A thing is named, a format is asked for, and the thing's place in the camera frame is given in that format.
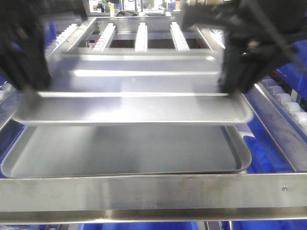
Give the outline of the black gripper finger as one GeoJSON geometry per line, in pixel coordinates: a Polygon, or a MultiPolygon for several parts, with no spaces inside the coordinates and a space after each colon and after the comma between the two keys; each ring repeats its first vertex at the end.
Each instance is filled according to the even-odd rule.
{"type": "Polygon", "coordinates": [[[295,32],[293,0],[231,0],[185,6],[182,28],[195,24],[224,32],[220,92],[246,93],[265,75],[295,60],[288,38],[295,32]]]}
{"type": "Polygon", "coordinates": [[[40,91],[51,84],[44,27],[27,0],[0,2],[0,75],[21,91],[40,91]]]}

